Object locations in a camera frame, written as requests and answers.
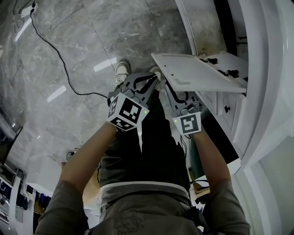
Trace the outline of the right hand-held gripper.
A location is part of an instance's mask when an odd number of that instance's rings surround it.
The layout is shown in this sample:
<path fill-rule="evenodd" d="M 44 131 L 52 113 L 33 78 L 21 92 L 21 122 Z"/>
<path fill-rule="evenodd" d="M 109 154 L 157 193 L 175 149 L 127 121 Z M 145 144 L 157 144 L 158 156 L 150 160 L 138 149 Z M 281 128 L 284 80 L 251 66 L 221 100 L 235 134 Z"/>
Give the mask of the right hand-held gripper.
<path fill-rule="evenodd" d="M 201 132 L 201 108 L 194 92 L 180 92 L 180 97 L 168 81 L 165 89 L 172 108 L 172 120 L 181 135 Z"/>

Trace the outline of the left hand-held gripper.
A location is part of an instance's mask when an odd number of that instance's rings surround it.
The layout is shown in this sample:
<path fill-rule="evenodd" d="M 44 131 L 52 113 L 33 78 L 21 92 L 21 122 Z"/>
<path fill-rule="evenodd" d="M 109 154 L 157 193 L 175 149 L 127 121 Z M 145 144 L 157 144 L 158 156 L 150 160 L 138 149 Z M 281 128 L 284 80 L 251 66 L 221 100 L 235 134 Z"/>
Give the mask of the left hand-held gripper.
<path fill-rule="evenodd" d="M 107 122 L 122 131 L 137 128 L 149 113 L 147 102 L 157 83 L 158 77 L 154 73 L 128 75 L 115 91 L 108 94 Z"/>

